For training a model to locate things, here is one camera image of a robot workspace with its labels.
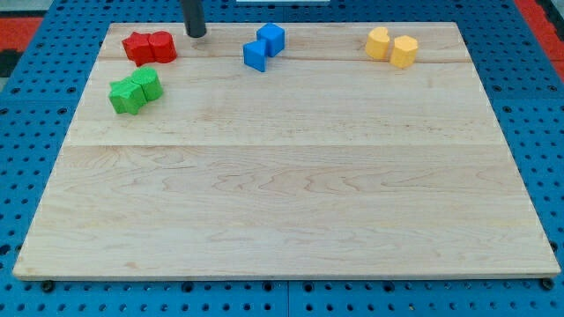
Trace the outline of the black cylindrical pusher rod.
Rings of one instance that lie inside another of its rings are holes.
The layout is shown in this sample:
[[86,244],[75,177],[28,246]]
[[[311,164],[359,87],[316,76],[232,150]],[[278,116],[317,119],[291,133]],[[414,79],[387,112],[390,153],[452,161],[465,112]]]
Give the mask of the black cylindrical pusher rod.
[[207,29],[202,0],[180,0],[186,34],[191,38],[202,38]]

